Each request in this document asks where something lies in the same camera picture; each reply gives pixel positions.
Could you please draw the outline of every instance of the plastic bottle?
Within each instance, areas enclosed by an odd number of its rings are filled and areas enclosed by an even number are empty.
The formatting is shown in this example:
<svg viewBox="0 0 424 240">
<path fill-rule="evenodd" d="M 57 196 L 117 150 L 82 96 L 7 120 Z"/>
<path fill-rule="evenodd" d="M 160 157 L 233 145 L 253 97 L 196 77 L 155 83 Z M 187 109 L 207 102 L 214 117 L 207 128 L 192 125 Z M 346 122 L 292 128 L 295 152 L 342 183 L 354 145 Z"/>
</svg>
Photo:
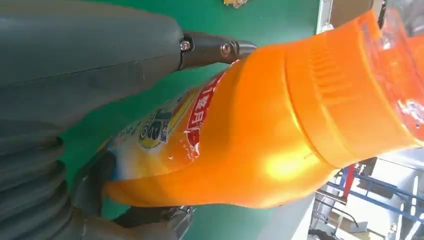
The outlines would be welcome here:
<svg viewBox="0 0 424 240">
<path fill-rule="evenodd" d="M 118 162 L 105 193 L 133 206 L 268 208 L 352 163 L 421 146 L 424 40 L 399 9 L 387 6 L 383 29 L 369 11 L 261 47 L 130 125 L 108 146 Z"/>
</svg>

